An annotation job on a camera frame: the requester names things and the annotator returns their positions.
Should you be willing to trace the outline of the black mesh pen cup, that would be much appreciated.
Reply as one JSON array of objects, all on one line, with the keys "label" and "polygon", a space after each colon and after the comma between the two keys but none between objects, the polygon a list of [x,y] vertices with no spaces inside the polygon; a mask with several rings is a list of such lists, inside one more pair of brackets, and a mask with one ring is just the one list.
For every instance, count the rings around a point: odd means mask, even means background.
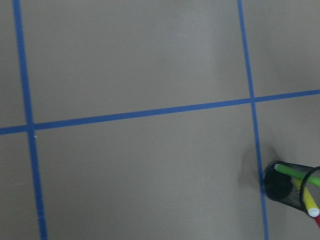
[{"label": "black mesh pen cup", "polygon": [[[270,163],[263,172],[263,191],[270,200],[295,208],[308,215],[305,205],[302,202],[303,193],[295,186],[293,181],[294,177],[277,172],[274,169],[275,164],[282,164],[306,173],[306,177],[314,176],[320,178],[320,168],[318,166],[311,167],[277,160]],[[307,187],[315,203],[320,208],[320,187],[306,182],[306,179],[302,180],[302,186]]]}]

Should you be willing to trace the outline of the green highlighter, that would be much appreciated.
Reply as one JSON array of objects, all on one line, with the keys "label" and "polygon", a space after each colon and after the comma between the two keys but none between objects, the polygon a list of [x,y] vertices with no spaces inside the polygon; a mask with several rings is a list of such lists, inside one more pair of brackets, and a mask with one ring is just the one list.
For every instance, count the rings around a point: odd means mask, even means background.
[{"label": "green highlighter", "polygon": [[296,178],[299,180],[306,179],[307,183],[310,183],[310,184],[315,185],[317,187],[320,186],[320,178],[319,177],[312,176],[312,175],[310,175],[309,177],[306,177],[307,176],[306,173],[299,171],[299,170],[296,170],[292,167],[280,164],[280,163],[276,163],[273,168],[279,173],[285,174],[287,176],[290,176],[290,177],[293,177],[293,178]]}]

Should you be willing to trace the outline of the yellow highlighter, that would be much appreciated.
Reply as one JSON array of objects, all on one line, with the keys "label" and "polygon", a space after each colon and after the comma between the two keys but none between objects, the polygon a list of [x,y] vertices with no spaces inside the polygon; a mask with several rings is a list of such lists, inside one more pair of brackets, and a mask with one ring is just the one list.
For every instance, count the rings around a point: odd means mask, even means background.
[{"label": "yellow highlighter", "polygon": [[304,203],[307,214],[312,218],[318,217],[320,215],[320,208],[316,204],[308,188],[303,186],[303,181],[300,179],[293,178],[293,182],[300,193],[302,193],[302,202]]}]

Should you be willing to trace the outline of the red white marker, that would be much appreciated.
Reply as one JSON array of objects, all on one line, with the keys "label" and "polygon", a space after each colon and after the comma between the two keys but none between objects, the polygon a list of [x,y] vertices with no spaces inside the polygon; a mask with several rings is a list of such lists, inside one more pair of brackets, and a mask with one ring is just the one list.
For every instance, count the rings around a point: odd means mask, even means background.
[{"label": "red white marker", "polygon": [[317,226],[320,228],[320,215],[314,217],[313,220],[316,222]]}]

